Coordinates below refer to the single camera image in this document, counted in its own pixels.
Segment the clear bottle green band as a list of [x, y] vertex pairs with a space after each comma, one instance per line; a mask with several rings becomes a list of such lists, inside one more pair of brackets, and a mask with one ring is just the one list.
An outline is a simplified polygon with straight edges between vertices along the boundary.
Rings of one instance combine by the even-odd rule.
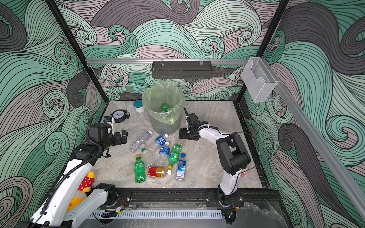
[[141, 157], [146, 167], [154, 166], [155, 161], [153, 152], [150, 152], [149, 150], [143, 147], [141, 149]]

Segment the yellow plush toy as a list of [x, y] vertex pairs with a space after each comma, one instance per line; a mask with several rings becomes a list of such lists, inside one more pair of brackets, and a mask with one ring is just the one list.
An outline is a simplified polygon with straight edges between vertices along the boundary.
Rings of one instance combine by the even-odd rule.
[[88, 172], [79, 185], [74, 197], [68, 205], [67, 211], [71, 211], [78, 206], [84, 199], [87, 198], [87, 193], [91, 192], [91, 186], [95, 180], [95, 173], [93, 171]]

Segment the blue label bottle white cap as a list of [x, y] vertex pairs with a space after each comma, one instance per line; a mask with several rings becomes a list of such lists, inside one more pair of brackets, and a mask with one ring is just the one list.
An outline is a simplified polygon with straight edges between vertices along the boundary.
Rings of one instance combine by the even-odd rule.
[[166, 142], [166, 139], [169, 137], [168, 134], [160, 135], [156, 139], [153, 139], [146, 146], [146, 150], [148, 152], [153, 152], [155, 150], [159, 150]]

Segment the clear acrylic wall holder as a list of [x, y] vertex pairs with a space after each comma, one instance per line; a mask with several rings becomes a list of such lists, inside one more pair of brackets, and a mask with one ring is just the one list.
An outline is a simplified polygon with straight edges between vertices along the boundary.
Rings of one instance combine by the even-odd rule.
[[241, 77], [254, 103], [264, 103], [277, 85], [269, 63], [260, 57], [249, 58]]

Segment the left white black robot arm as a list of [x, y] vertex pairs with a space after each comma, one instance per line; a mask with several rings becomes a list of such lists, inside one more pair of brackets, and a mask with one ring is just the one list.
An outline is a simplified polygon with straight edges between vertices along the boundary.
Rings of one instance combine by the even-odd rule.
[[112, 184], [99, 184], [85, 199], [68, 210], [80, 184], [98, 158], [111, 146], [122, 144], [122, 135], [114, 131], [114, 123], [95, 123], [87, 129], [87, 142], [74, 149], [60, 180], [50, 191], [42, 206], [29, 221], [21, 221], [18, 228], [77, 228], [97, 208], [115, 206], [118, 198]]

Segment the red yellow label bottle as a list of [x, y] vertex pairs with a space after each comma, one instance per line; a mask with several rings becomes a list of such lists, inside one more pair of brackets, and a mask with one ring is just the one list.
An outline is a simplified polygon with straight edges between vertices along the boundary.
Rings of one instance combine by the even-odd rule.
[[149, 167], [148, 177], [150, 178], [164, 178], [165, 176], [171, 175], [172, 171], [164, 167]]

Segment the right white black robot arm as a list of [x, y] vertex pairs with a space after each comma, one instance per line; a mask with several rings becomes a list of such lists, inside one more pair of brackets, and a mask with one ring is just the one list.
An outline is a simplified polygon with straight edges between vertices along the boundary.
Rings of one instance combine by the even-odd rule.
[[181, 128], [180, 139], [206, 139], [217, 146], [220, 164], [224, 170], [218, 187], [218, 199], [224, 204], [238, 189], [239, 176], [246, 171], [251, 157], [238, 132], [221, 132], [218, 127], [200, 121], [195, 113], [185, 112], [186, 128]]

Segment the blue label water bottle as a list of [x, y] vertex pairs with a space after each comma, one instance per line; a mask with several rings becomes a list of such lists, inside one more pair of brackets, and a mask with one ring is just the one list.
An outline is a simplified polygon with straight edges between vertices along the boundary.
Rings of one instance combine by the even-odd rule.
[[185, 179], [185, 173], [186, 173], [186, 154], [182, 153], [180, 156], [180, 160], [178, 162], [176, 179], [178, 181], [183, 181]]

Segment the teal lid white jar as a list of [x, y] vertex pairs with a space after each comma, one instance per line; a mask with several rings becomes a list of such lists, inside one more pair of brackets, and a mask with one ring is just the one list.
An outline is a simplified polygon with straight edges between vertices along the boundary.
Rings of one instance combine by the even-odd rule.
[[145, 111], [142, 100], [134, 101], [133, 106], [134, 106], [135, 111], [139, 114], [143, 113]]

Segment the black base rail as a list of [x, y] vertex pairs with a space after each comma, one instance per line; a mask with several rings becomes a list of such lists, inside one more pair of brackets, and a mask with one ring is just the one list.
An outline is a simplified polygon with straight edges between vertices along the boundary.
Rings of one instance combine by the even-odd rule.
[[278, 202], [278, 191], [267, 189], [238, 189], [230, 196], [223, 196], [217, 188], [164, 189], [164, 188], [116, 188], [117, 203], [127, 207], [158, 204], [179, 205], [192, 203], [207, 207], [238, 207], [245, 202]]

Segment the green Sprite bottle yellow cap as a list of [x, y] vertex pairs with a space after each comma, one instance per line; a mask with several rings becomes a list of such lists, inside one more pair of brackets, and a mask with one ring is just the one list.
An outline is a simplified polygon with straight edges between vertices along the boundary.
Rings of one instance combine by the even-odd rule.
[[146, 180], [145, 164], [142, 161], [141, 155], [136, 156], [134, 163], [135, 183], [142, 183]]

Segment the Pocari Sweat bottle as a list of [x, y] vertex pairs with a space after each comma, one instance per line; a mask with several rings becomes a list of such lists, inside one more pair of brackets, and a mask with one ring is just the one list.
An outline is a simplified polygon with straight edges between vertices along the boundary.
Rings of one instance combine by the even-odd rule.
[[170, 143], [169, 142], [165, 142], [165, 144], [161, 147], [158, 156], [157, 156], [157, 161], [156, 164], [157, 166], [165, 166], [167, 161], [168, 161], [168, 157], [170, 155]]

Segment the black wall shelf tray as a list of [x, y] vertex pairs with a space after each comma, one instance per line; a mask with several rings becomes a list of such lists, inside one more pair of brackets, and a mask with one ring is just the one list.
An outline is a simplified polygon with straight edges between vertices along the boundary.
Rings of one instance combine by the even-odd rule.
[[156, 79], [211, 78], [213, 66], [210, 61], [154, 61], [152, 76]]

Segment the clear bottle white cap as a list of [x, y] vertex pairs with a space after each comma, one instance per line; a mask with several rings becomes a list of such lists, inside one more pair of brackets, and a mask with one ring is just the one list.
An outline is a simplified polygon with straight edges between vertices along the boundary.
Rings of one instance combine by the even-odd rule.
[[130, 152], [132, 153], [137, 152], [140, 149], [141, 145], [145, 144], [151, 136], [152, 136], [151, 130], [144, 132], [134, 143], [132, 143], [132, 145], [129, 148]]

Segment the mesh bin with green bag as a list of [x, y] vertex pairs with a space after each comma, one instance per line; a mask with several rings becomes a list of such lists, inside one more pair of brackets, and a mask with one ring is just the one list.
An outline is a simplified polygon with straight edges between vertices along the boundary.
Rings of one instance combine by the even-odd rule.
[[142, 94], [152, 128], [160, 135], [175, 133], [180, 128], [185, 95], [172, 80], [163, 80]]

